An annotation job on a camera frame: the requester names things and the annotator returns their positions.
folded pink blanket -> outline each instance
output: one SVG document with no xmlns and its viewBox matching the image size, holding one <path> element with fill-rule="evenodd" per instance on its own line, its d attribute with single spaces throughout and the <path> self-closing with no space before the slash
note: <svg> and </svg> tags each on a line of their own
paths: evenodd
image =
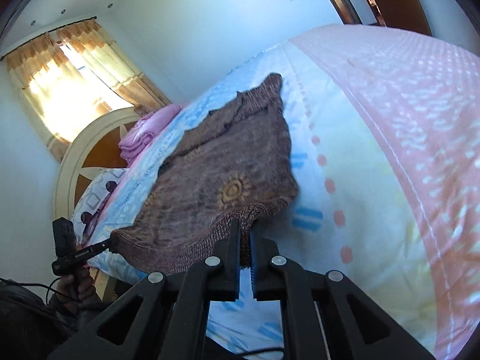
<svg viewBox="0 0 480 360">
<path fill-rule="evenodd" d="M 121 149 L 120 157 L 130 166 L 135 158 L 157 137 L 182 108 L 170 104 L 142 117 L 133 128 L 118 143 Z"/>
</svg>

curtain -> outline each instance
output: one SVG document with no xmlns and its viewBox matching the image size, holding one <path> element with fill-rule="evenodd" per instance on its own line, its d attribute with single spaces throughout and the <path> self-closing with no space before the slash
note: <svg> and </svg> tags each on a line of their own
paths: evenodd
<svg viewBox="0 0 480 360">
<path fill-rule="evenodd" d="M 24 113 L 40 139 L 61 161 L 89 123 L 110 111 L 59 45 L 43 34 L 6 56 Z"/>
<path fill-rule="evenodd" d="M 126 57 L 116 42 L 94 20 L 57 30 L 61 41 L 78 52 L 85 64 L 139 114 L 156 111 L 170 100 Z"/>
</svg>

person's hand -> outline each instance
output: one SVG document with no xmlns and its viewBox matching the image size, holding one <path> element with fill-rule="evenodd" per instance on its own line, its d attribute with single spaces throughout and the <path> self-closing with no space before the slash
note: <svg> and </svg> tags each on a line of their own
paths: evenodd
<svg viewBox="0 0 480 360">
<path fill-rule="evenodd" d="M 77 278 L 77 282 L 75 284 L 78 285 L 78 296 L 74 289 L 75 277 Z M 62 276 L 57 283 L 57 291 L 73 299 L 78 299 L 81 302 L 97 296 L 95 287 L 93 285 L 93 278 L 90 276 L 90 271 L 88 268 L 85 267 L 78 267 L 75 276 L 72 274 Z M 77 314 L 78 302 L 75 302 L 70 298 L 60 294 L 56 294 L 56 296 L 68 311 L 72 312 L 73 314 Z"/>
</svg>

wooden headboard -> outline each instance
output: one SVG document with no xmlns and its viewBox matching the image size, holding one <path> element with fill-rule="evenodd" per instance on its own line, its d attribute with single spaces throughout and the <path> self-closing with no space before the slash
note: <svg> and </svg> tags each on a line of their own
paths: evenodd
<svg viewBox="0 0 480 360">
<path fill-rule="evenodd" d="M 90 123 L 68 148 L 53 196 L 53 219 L 71 218 L 91 180 L 105 168 L 125 168 L 118 144 L 140 115 L 133 107 L 105 114 Z"/>
</svg>

metal rivet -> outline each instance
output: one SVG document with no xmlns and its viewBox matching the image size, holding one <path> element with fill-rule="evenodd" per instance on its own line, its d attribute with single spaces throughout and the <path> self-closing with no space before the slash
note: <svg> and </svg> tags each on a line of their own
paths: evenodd
<svg viewBox="0 0 480 360">
<path fill-rule="evenodd" d="M 217 256 L 210 256 L 205 259 L 205 264 L 208 266 L 217 266 L 220 264 L 220 259 Z"/>
<path fill-rule="evenodd" d="M 330 271 L 328 273 L 328 278 L 332 281 L 342 281 L 343 280 L 343 273 L 339 271 Z"/>
<path fill-rule="evenodd" d="M 284 266 L 287 263 L 287 259 L 283 256 L 272 257 L 272 264 L 275 266 Z"/>
<path fill-rule="evenodd" d="M 152 272 L 148 275 L 150 283 L 160 283 L 163 280 L 163 275 L 160 272 Z"/>
</svg>

